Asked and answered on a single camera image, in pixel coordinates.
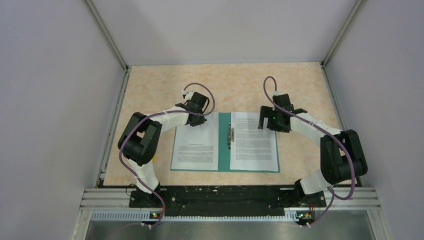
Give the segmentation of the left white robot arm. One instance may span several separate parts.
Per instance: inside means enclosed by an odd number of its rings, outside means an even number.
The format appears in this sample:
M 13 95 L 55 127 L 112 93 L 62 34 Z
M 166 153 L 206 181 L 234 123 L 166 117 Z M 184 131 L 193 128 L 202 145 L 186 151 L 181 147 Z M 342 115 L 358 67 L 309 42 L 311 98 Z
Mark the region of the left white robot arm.
M 161 198 L 153 166 L 161 134 L 178 126 L 196 127 L 206 122 L 205 108 L 210 99 L 194 90 L 184 91 L 183 98 L 183 103 L 157 113 L 133 113 L 118 141 L 119 155 L 129 164 L 123 159 L 120 162 L 136 178 L 141 200 L 149 207 L 156 206 Z

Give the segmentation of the printed paper sheet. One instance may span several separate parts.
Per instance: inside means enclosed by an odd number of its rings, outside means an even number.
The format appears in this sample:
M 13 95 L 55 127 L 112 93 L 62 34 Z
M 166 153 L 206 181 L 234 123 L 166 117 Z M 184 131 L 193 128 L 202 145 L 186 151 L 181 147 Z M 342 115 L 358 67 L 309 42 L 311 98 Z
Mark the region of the printed paper sheet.
M 267 128 L 259 129 L 259 123 L 259 113 L 231 113 L 231 171 L 280 172 L 276 133 Z
M 182 125 L 175 130 L 172 171 L 217 171 L 219 163 L 219 114 L 205 117 L 198 126 Z

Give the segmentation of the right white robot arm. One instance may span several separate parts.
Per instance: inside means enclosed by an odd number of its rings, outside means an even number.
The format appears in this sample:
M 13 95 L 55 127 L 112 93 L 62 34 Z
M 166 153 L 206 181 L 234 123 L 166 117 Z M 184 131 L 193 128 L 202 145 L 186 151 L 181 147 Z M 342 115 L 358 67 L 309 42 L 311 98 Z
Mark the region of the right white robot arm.
M 294 184 L 293 200 L 307 206 L 314 194 L 350 180 L 349 199 L 355 190 L 356 178 L 368 171 L 359 135 L 356 131 L 341 130 L 315 119 L 302 108 L 294 108 L 288 94 L 270 98 L 272 106 L 261 106 L 258 128 L 290 133 L 296 132 L 319 147 L 319 169 Z

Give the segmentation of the metal folder clip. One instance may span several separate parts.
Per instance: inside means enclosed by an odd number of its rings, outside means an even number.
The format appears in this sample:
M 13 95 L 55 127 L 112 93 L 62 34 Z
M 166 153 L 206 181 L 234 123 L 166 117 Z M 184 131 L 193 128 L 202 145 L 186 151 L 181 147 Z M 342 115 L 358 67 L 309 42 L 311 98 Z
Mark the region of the metal folder clip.
M 228 124 L 228 131 L 227 131 L 227 146 L 228 149 L 231 150 L 232 143 L 235 140 L 235 129 L 232 127 L 232 124 Z

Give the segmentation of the green file folder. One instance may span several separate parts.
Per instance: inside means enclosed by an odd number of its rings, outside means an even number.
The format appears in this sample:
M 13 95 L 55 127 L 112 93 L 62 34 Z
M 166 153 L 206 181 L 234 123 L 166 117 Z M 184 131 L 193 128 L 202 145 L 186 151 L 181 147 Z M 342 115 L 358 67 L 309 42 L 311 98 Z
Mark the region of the green file folder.
M 218 170 L 191 172 L 254 172 L 230 170 L 230 150 L 228 149 L 228 125 L 229 123 L 231 123 L 231 113 L 232 112 L 218 112 Z

